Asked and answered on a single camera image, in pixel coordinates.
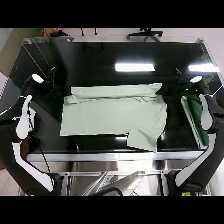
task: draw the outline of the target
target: glossy black tabletop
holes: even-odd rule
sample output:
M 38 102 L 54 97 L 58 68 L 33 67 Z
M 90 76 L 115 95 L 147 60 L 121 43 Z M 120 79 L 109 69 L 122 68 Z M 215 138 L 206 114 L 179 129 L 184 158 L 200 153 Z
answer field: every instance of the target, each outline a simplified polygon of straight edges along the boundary
M 117 72 L 115 64 L 122 62 L 152 63 L 155 71 Z M 68 42 L 66 38 L 50 38 L 41 43 L 26 43 L 19 51 L 3 92 L 0 112 L 15 102 L 27 77 L 39 74 L 45 78 L 55 67 L 55 91 L 51 92 L 52 85 L 46 85 L 31 104 L 37 113 L 35 131 L 44 152 L 136 152 L 137 149 L 126 146 L 124 138 L 113 135 L 59 136 L 63 98 L 70 93 L 70 87 L 75 86 L 161 82 L 168 91 L 164 98 L 168 116 L 163 138 L 157 141 L 158 151 L 198 150 L 180 99 L 185 90 L 184 83 L 197 75 L 203 76 L 212 93 L 222 86 L 217 73 L 188 69 L 189 65 L 207 63 L 213 62 L 203 42 Z M 223 94 L 221 89 L 215 95 L 221 106 L 224 105 Z M 31 135 L 30 150 L 39 153 L 33 138 Z

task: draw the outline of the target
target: floor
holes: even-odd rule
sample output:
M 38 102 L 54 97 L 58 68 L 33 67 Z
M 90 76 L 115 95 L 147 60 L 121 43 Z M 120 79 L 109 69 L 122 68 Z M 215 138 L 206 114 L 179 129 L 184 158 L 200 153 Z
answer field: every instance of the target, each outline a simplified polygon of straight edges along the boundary
M 203 37 L 209 46 L 217 66 L 220 68 L 221 73 L 224 74 L 224 51 L 220 50 L 224 49 L 223 28 L 154 28 L 153 30 L 162 30 L 164 31 L 163 35 Z M 71 36 L 81 35 L 80 28 L 65 28 L 64 31 Z M 84 28 L 83 31 L 85 35 L 94 35 L 94 28 Z M 138 32 L 139 28 L 97 28 L 98 35 L 127 35 L 136 31 Z M 2 74 L 0 74 L 0 87 L 3 86 L 4 82 L 4 77 L 1 79 L 1 76 Z M 34 165 L 42 171 L 47 171 L 46 165 L 42 162 L 36 162 Z M 51 162 L 49 165 L 52 172 L 68 171 L 67 164 L 63 162 Z M 224 162 L 219 166 L 210 182 L 213 195 L 224 195 L 223 181 Z M 0 195 L 18 195 L 18 189 L 18 185 L 8 172 L 0 170 Z

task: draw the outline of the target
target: black table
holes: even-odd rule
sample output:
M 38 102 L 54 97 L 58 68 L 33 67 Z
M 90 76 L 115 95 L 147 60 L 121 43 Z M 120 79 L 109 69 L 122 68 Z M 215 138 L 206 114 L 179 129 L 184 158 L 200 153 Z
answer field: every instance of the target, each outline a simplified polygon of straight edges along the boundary
M 108 41 L 102 37 L 97 42 L 82 38 L 32 38 L 25 39 L 12 68 L 10 79 L 4 89 L 0 112 L 11 106 L 19 96 L 20 88 L 31 74 L 48 76 L 55 67 L 55 91 L 46 85 L 37 93 L 31 107 L 37 112 L 35 131 L 48 160 L 94 161 L 135 159 L 181 159 L 196 158 L 199 149 L 181 105 L 182 84 L 197 75 L 203 75 L 215 93 L 222 83 L 216 72 L 191 72 L 189 65 L 212 63 L 203 40 L 193 41 L 161 37 L 161 42 L 141 42 L 115 38 Z M 119 73 L 117 62 L 143 62 L 154 64 L 155 71 L 142 73 Z M 150 84 L 162 82 L 169 88 L 167 124 L 163 138 L 157 141 L 158 153 L 129 148 L 125 138 L 114 135 L 59 136 L 63 98 L 74 86 L 114 86 Z M 223 88 L 215 95 L 224 107 Z M 40 151 L 30 135 L 30 160 L 42 160 Z

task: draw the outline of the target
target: white cloth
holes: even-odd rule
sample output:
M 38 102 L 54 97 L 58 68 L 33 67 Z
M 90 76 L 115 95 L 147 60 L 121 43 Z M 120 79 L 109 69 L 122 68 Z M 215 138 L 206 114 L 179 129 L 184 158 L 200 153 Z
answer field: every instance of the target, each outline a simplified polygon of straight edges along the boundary
M 127 145 L 156 151 L 166 124 L 166 104 L 150 85 L 72 87 L 65 97 L 61 136 L 129 134 Z

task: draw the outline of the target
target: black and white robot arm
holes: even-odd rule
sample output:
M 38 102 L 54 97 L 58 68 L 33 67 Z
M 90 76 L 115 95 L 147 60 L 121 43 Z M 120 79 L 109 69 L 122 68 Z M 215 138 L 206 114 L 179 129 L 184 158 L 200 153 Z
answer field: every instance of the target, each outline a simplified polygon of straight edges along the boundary
M 43 82 L 38 75 L 29 77 L 17 102 L 0 114 L 0 160 L 28 195 L 55 195 L 60 191 L 59 175 L 50 176 L 41 172 L 20 156 L 21 142 L 28 136 L 30 129 L 29 103 L 36 88 Z
M 181 191 L 200 192 L 204 189 L 224 157 L 224 109 L 210 94 L 202 78 L 195 78 L 196 89 L 202 102 L 202 128 L 208 133 L 209 146 L 193 163 L 178 173 L 171 173 Z

